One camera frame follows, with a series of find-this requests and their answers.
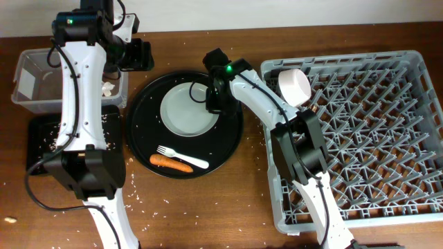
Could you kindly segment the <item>grey round plate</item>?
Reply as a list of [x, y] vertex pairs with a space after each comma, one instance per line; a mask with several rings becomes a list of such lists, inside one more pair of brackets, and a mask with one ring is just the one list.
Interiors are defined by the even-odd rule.
[[205, 103], [207, 86], [191, 82], [172, 87], [163, 97], [160, 115], [163, 124], [174, 134], [182, 137], [200, 136], [213, 128], [219, 119], [218, 114], [209, 113]]

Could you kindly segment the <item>white tissue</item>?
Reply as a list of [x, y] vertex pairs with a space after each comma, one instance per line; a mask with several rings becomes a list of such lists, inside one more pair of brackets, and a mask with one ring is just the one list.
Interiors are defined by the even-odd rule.
[[115, 85], [111, 82], [102, 82], [102, 95], [105, 97], [111, 96], [114, 88]]

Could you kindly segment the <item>white plastic fork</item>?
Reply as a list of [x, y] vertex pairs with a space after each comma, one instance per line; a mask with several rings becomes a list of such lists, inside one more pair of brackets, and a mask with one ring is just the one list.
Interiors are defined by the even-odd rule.
[[208, 169], [208, 167], [209, 167], [209, 162], [202, 160], [202, 159], [194, 158], [192, 156], [186, 156], [184, 154], [180, 154], [169, 147], [164, 147], [164, 146], [159, 145], [157, 147], [156, 151], [159, 152], [160, 154], [170, 157], [170, 158], [178, 158], [178, 159], [184, 160], [184, 161], [191, 163], [191, 164], [193, 164], [199, 168], [202, 168], [202, 169]]

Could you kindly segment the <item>pink bowl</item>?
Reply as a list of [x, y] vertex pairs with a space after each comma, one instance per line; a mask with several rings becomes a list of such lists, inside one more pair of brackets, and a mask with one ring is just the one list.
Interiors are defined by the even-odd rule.
[[293, 107], [301, 106], [311, 97], [309, 80], [300, 69], [280, 72], [278, 86], [284, 100]]

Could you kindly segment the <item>orange carrot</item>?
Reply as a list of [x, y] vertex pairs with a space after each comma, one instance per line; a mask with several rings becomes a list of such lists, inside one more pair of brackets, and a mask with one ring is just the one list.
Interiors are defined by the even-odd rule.
[[150, 162], [153, 165], [157, 165], [159, 167], [168, 167], [171, 169], [176, 169], [185, 173], [192, 173], [194, 170], [191, 166], [181, 163], [179, 161], [168, 158], [167, 156], [163, 156], [160, 154], [153, 154], [150, 156]]

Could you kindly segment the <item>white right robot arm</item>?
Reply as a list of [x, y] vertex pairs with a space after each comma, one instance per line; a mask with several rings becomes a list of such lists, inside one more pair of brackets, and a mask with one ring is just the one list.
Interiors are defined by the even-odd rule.
[[278, 74], [274, 93], [245, 60], [235, 62], [220, 49], [203, 58], [208, 70], [206, 110], [233, 116], [246, 105], [269, 129], [279, 175], [300, 192], [321, 248], [358, 248], [344, 223], [330, 186], [329, 156], [317, 115], [299, 110], [311, 97], [311, 86], [300, 69]]

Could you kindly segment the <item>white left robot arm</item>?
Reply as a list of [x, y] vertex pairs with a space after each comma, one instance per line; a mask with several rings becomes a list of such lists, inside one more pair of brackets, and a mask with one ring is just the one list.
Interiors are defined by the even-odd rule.
[[105, 248], [139, 248], [123, 203], [125, 159], [107, 149], [102, 128], [105, 73], [149, 71], [151, 46], [136, 37], [133, 13], [116, 14], [112, 0], [82, 0], [52, 23], [62, 70], [62, 116], [56, 148], [35, 163], [81, 200]]

